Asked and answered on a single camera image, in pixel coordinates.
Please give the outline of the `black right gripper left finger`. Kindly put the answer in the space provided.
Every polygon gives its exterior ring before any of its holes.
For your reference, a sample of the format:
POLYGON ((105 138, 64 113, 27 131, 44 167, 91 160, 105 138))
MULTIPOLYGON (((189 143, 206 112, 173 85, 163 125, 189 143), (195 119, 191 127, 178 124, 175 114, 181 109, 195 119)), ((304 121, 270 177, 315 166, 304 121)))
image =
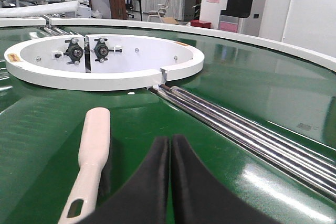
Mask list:
POLYGON ((169 138, 159 136, 131 178, 80 223, 165 223, 169 138))

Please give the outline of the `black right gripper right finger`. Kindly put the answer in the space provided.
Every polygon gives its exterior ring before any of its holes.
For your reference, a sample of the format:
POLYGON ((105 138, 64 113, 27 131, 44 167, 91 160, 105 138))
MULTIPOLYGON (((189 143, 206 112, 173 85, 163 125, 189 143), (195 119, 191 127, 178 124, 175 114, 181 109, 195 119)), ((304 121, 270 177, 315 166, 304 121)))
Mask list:
POLYGON ((204 166, 184 135, 174 135, 171 144, 176 223, 276 223, 220 183, 204 166))

